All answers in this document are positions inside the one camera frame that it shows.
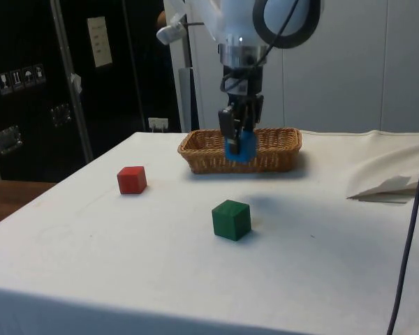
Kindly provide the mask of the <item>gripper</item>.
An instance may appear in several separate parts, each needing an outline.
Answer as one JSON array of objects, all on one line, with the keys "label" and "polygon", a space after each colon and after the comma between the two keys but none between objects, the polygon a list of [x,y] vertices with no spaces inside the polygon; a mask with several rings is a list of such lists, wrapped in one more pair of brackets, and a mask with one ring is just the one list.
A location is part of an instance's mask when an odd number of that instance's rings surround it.
[{"label": "gripper", "polygon": [[[247,98],[243,129],[253,132],[260,123],[263,111],[264,96],[259,93],[263,88],[263,67],[230,68],[223,67],[223,78],[220,90],[228,94],[229,99]],[[219,128],[228,143],[230,154],[240,153],[240,137],[243,116],[236,104],[231,103],[218,112]]]}]

